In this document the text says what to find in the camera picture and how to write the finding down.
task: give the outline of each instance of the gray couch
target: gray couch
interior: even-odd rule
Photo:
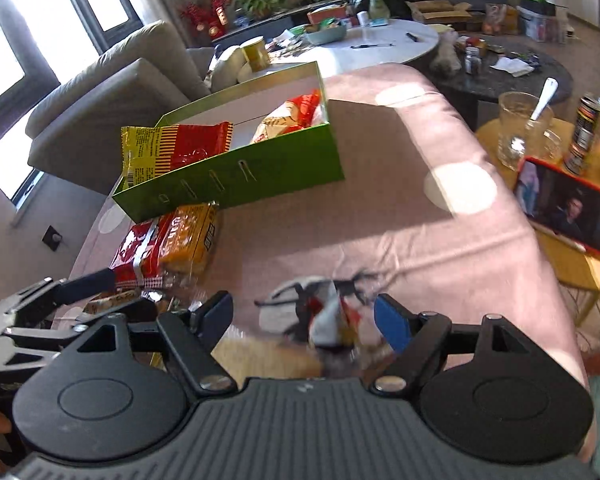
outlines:
[[[29,164],[108,194],[122,170],[120,128],[155,126],[209,95],[203,79],[213,54],[186,49],[170,23],[137,30],[36,106],[26,126]]]

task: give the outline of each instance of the phone screen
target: phone screen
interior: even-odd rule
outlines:
[[[526,160],[514,188],[526,216],[600,251],[600,191],[557,169]]]

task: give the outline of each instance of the green box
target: green box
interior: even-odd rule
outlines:
[[[286,99],[322,91],[325,123],[257,144],[258,124]],[[304,63],[227,88],[166,114],[157,126],[234,122],[231,149],[122,191],[113,199],[134,221],[179,205],[215,200],[221,208],[344,179],[315,62]]]

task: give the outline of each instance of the man on phone screen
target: man on phone screen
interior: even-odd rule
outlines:
[[[564,208],[558,208],[551,215],[551,226],[559,233],[582,241],[582,231],[576,224],[576,219],[582,213],[582,200],[572,197],[567,200]]]

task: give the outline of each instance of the electrical outlet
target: electrical outlet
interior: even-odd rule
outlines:
[[[42,237],[42,242],[49,247],[53,252],[58,250],[58,245],[62,241],[62,235],[56,231],[53,226],[49,226],[45,235]]]

